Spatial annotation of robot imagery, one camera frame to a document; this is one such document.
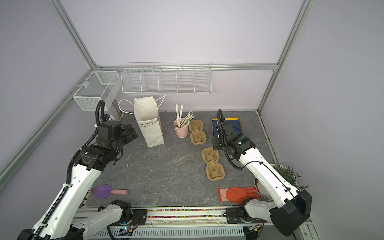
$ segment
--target navy blue notebook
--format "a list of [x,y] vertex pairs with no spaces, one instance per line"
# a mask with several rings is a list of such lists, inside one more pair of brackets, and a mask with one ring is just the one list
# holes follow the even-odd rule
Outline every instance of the navy blue notebook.
[[[226,118],[225,120],[231,122],[233,129],[235,130],[235,132],[239,137],[243,135],[239,118]],[[218,136],[216,125],[217,125],[217,118],[212,118],[214,137]]]

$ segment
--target white wire basket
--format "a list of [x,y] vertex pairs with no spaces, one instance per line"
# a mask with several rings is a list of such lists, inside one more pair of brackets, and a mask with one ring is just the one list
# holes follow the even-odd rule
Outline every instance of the white wire basket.
[[124,70],[121,74],[123,93],[209,94],[212,92],[211,69],[207,63],[144,66],[128,63],[123,66]]
[[120,81],[116,71],[93,71],[73,98],[84,111],[95,111],[97,103],[104,100],[108,111],[121,88]]

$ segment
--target gardening glove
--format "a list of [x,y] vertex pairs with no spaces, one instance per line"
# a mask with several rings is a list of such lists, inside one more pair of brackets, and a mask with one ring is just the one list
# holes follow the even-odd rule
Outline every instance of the gardening glove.
[[256,194],[258,190],[254,187],[230,187],[228,189],[218,189],[220,201],[231,201],[237,204],[242,203],[245,199],[253,197],[258,199],[260,195]]

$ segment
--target marble surface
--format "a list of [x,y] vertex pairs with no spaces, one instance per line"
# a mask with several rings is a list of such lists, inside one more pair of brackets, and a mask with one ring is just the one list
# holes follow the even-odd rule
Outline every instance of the marble surface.
[[[239,117],[244,135],[255,143],[268,162],[273,163],[256,112],[223,114],[226,118]],[[207,164],[202,159],[201,151],[212,147],[212,117],[216,115],[216,112],[194,113],[195,119],[204,123],[207,142],[193,145],[189,135],[183,139],[176,136],[173,125],[176,113],[161,112],[165,144],[148,148],[134,116],[125,114],[122,123],[132,124],[139,137],[124,146],[122,159],[116,165],[110,162],[94,186],[109,184],[113,189],[129,189],[129,195],[111,194],[106,199],[98,199],[91,193],[85,205],[107,206],[116,199],[129,202],[134,207],[234,205],[231,202],[220,202],[217,189],[253,186],[255,177],[247,168],[242,171],[234,169],[225,158],[224,152],[219,151],[219,162],[224,167],[225,177],[218,181],[207,178]]]

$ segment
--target bag handle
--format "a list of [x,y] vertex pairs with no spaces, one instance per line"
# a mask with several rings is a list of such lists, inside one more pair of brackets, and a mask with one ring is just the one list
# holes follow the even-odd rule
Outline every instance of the bag handle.
[[134,106],[134,104],[133,103],[131,103],[130,101],[128,101],[128,100],[126,100],[126,99],[121,99],[120,101],[119,101],[119,109],[120,109],[120,111],[122,111],[123,113],[129,113],[129,112],[126,112],[126,111],[123,111],[122,109],[121,109],[121,107],[120,107],[120,103],[121,103],[121,101],[127,101],[127,102],[129,102],[130,104],[132,104],[133,106]]
[[166,94],[165,94],[164,96],[162,96],[162,97],[156,99],[156,102],[157,102],[159,99],[161,99],[161,98],[163,99],[163,100],[161,100],[161,103],[159,104],[159,106],[157,106],[157,109],[159,109],[159,107],[160,107],[160,105],[163,103],[165,97],[166,97]]

